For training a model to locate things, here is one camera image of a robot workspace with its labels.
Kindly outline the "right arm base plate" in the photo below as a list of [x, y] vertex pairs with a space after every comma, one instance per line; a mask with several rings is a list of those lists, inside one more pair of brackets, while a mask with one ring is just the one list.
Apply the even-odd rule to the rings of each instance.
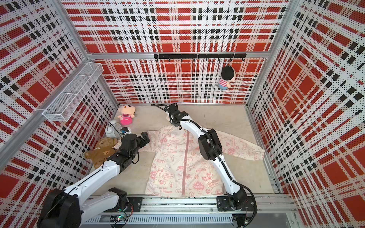
[[230, 202], [228, 196], [217, 196], [216, 197], [217, 210], [219, 212], [228, 212], [228, 211], [254, 211], [254, 207], [256, 204], [253, 202], [252, 197], [249, 196], [246, 201], [244, 201], [243, 206], [241, 208], [234, 208], [233, 203]]

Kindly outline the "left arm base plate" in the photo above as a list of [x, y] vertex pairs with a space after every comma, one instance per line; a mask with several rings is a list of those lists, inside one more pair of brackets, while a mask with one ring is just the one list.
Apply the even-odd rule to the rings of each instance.
[[140, 212], [142, 200], [142, 197], [120, 197], [113, 210], [121, 212]]

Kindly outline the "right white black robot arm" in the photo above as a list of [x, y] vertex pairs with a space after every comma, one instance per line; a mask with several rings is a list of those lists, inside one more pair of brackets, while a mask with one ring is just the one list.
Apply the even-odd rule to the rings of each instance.
[[231, 208], [240, 211], [249, 203], [252, 205], [253, 212], [257, 213], [254, 194], [234, 178], [223, 156], [222, 145], [216, 131], [200, 126], [185, 111], [181, 112], [177, 103], [157, 104], [156, 107], [166, 112], [173, 126], [184, 129], [197, 138], [202, 157], [213, 164], [223, 182]]

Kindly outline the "cream pink printed jacket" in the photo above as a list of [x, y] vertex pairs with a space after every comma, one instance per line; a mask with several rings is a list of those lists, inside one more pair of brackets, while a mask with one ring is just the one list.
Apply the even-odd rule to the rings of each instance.
[[198, 140], [170, 125], [147, 132], [150, 139], [140, 153], [155, 153], [145, 194], [161, 197], [222, 195], [223, 182], [200, 153]]

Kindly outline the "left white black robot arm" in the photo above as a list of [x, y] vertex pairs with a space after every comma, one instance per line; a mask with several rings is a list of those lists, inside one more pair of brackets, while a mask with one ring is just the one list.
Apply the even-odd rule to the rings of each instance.
[[118, 188], [111, 188], [96, 198], [91, 195], [132, 164], [139, 149], [149, 143], [146, 132], [125, 135], [119, 150], [106, 158], [99, 168], [73, 185], [62, 190], [54, 189], [46, 196], [37, 227], [78, 228], [104, 211], [128, 208], [127, 193]]

